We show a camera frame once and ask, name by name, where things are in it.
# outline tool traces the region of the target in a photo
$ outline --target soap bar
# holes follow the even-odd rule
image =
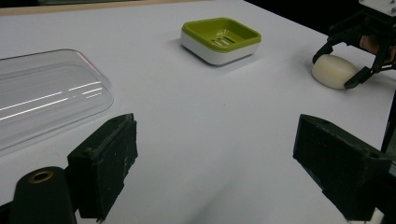
[[[345,89],[344,84],[358,73],[351,62],[331,54],[323,54],[312,68],[312,76],[321,84],[337,90]]]

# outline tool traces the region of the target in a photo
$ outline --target clear plastic container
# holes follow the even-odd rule
[[[0,60],[0,154],[108,109],[110,83],[78,51]]]

